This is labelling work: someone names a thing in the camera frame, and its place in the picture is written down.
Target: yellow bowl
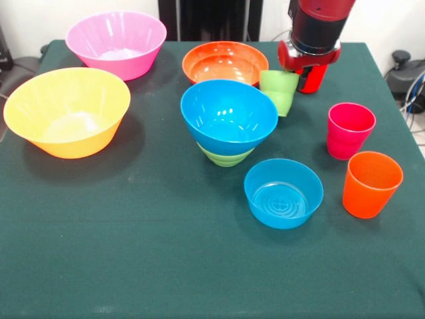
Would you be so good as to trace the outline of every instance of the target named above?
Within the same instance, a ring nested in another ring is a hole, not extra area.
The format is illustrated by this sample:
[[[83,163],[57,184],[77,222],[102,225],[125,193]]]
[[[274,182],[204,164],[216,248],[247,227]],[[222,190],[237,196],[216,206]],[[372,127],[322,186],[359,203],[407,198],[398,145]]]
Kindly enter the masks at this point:
[[[50,155],[83,158],[111,142],[129,103],[129,89],[116,75],[63,68],[18,87],[3,114],[12,132]]]

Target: green cup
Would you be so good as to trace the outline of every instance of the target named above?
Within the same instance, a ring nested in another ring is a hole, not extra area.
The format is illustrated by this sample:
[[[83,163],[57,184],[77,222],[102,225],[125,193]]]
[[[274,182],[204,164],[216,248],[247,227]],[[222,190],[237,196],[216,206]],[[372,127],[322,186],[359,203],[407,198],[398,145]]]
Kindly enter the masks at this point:
[[[272,99],[279,116],[287,116],[297,89],[299,75],[292,72],[263,70],[260,90]]]

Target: white wall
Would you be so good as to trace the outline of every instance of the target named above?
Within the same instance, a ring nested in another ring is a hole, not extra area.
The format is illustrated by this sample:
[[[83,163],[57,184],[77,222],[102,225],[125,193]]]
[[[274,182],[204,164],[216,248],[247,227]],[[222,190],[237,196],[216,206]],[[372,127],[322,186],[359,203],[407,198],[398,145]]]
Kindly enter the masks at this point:
[[[0,0],[0,25],[12,57],[40,56],[78,20],[100,11],[138,10],[159,16],[157,0]]]
[[[291,27],[289,0],[264,0],[261,41]],[[366,42],[382,73],[393,66],[391,53],[404,49],[425,58],[425,0],[356,0],[341,40]]]
[[[270,41],[291,27],[289,2],[264,0],[261,41]],[[0,24],[13,57],[39,56],[43,45],[63,39],[77,20],[115,9],[159,15],[157,0],[0,0]],[[396,49],[408,50],[413,58],[425,58],[425,33],[420,24],[424,13],[425,0],[357,0],[341,40],[366,42],[385,72],[392,66],[390,55]]]

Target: orange cup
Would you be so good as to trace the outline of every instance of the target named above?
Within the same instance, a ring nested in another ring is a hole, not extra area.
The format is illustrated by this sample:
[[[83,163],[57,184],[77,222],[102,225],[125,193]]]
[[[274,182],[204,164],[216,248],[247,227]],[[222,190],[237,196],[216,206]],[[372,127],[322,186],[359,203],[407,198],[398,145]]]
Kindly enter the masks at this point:
[[[402,182],[403,170],[389,156],[378,152],[357,153],[348,162],[343,205],[353,216],[373,218]]]

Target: red cup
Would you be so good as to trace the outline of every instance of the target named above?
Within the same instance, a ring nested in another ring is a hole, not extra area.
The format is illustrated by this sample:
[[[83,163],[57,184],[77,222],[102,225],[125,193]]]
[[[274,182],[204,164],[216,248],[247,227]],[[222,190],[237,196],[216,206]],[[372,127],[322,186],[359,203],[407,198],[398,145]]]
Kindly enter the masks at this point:
[[[327,114],[327,151],[338,160],[349,160],[372,133],[377,118],[366,106],[343,102]]]

